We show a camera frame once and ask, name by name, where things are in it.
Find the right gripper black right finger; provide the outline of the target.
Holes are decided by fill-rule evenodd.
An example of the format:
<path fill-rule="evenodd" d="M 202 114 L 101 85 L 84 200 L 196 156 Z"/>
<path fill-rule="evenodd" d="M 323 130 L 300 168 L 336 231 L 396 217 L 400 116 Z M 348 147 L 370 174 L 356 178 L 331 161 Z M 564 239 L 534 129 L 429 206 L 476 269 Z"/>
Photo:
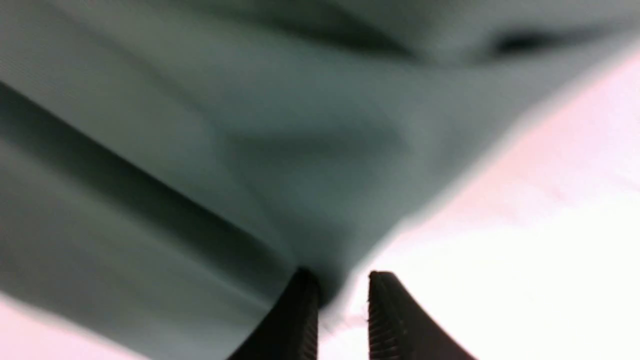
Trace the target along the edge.
<path fill-rule="evenodd" d="M 371 360 L 473 360 L 432 319 L 393 272 L 372 271 L 368 289 Z"/>

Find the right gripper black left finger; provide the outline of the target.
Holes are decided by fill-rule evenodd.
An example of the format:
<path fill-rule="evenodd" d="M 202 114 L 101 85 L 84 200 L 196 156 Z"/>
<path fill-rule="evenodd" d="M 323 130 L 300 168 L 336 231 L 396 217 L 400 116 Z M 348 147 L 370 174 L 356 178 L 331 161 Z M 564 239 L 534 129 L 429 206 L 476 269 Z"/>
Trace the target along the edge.
<path fill-rule="evenodd" d="M 320 287 L 315 275 L 298 268 L 277 302 L 231 360 L 316 360 Z"/>

